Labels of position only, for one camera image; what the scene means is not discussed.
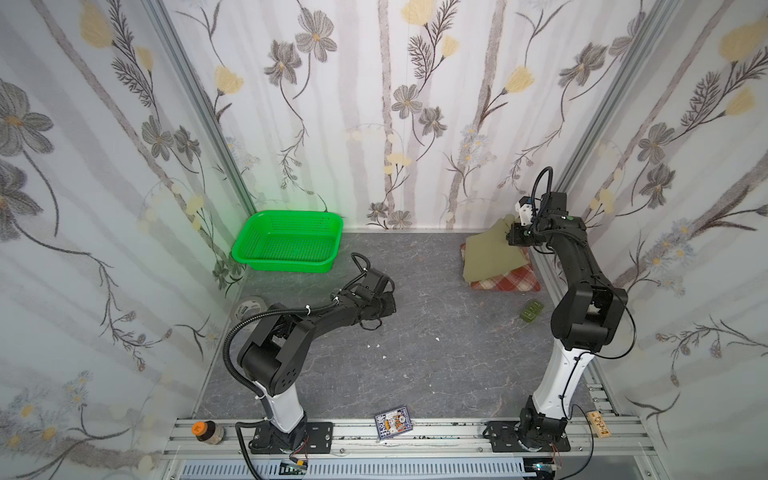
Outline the red plaid skirt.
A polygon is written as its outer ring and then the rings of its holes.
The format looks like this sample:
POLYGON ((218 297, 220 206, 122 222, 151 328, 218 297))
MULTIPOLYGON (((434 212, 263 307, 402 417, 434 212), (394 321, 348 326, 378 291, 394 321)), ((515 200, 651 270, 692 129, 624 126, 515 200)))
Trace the red plaid skirt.
MULTIPOLYGON (((492 277, 486 280, 468 283, 473 290, 502 291, 502 292, 538 292, 541 285, 536 276, 530 255, 526 248, 521 248, 530 260, 528 265, 510 271, 506 275, 492 277)), ((462 262, 464 265, 465 244, 460 247, 462 262)))

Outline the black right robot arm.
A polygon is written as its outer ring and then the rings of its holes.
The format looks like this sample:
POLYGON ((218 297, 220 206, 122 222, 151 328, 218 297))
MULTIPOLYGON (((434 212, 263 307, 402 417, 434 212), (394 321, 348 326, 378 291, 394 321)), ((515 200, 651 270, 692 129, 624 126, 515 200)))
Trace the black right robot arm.
POLYGON ((507 234, 511 246, 543 248, 561 264, 567 290, 555 306, 550 327, 554 349, 544 377, 514 426, 520 447, 540 451, 566 438, 577 383, 603 347, 613 342, 628 314, 628 295, 602 272, 582 218, 567 210, 567 195, 552 189, 553 168, 537 175, 529 195, 515 205, 517 219, 507 234))

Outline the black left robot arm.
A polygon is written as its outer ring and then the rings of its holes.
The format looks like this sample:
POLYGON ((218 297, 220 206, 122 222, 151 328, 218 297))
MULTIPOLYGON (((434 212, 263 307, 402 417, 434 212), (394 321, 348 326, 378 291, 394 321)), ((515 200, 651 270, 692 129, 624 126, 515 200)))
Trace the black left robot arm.
POLYGON ((253 393, 266 418, 235 429, 238 439, 252 429, 253 439, 242 441, 244 453, 278 450, 293 453, 310 442, 309 421, 295 388, 312 343, 340 328, 356 325, 376 330, 396 312, 396 284, 370 260, 351 254, 358 274, 331 294, 324 305, 289 308, 274 304, 247 314, 226 334, 222 361, 227 373, 253 393))

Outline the olive khaki skirt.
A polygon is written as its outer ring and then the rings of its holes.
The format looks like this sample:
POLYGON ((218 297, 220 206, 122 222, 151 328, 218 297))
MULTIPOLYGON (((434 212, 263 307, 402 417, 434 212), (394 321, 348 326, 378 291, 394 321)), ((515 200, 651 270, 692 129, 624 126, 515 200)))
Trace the olive khaki skirt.
POLYGON ((506 275, 530 263, 524 251, 510 245, 507 240, 507 234, 516 220, 515 215, 507 215, 485 232, 466 239, 463 270, 466 282, 506 275))

